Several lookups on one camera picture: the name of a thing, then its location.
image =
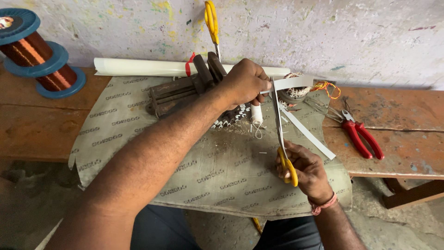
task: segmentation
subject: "red pliers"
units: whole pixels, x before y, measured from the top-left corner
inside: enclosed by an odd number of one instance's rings
[[[373,151],[375,152],[376,158],[379,160],[384,159],[384,154],[382,153],[381,147],[376,142],[375,138],[364,128],[363,122],[355,122],[353,117],[347,110],[342,110],[345,121],[342,123],[342,128],[347,130],[350,138],[353,141],[356,149],[362,154],[364,158],[371,159],[373,155],[367,150],[367,148],[362,144],[357,132],[362,135],[362,137],[370,144]]]

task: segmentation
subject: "wrist thread bracelet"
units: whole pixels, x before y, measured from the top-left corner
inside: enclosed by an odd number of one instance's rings
[[[314,204],[314,203],[308,198],[308,203],[310,203],[310,205],[311,205],[311,214],[312,214],[312,215],[315,215],[315,216],[318,215],[318,214],[320,214],[322,208],[327,208],[327,207],[333,205],[333,203],[334,203],[336,200],[337,200],[337,196],[336,196],[336,193],[335,193],[335,192],[333,192],[333,197],[332,197],[329,201],[327,201],[325,204],[320,205],[320,206]]]

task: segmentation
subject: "paint-splattered wall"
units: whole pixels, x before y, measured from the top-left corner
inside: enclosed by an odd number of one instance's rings
[[[214,49],[204,2],[193,0],[3,0],[35,11],[39,33],[94,57],[186,61]],[[444,1],[214,0],[222,62],[262,66],[361,86],[444,90]]]

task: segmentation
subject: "concrete floor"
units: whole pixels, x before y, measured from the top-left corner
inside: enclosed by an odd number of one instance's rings
[[[35,249],[81,195],[76,173],[63,164],[36,162],[3,170],[0,166],[0,249]],[[444,199],[387,210],[382,194],[391,194],[382,179],[353,178],[354,208],[347,215],[368,249],[443,249]],[[250,250],[259,240],[251,218],[184,213],[204,250]]]

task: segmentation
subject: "wooden bench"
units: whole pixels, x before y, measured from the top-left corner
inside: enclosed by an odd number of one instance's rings
[[[0,64],[0,158],[67,162],[87,115],[111,77],[87,77],[75,95],[50,100],[40,96],[35,80],[8,73]],[[324,119],[328,147],[341,159],[351,177],[436,180],[411,190],[392,188],[386,207],[444,196],[444,92],[341,87],[342,96],[330,105],[350,112],[379,142],[385,159],[364,159],[340,124]]]

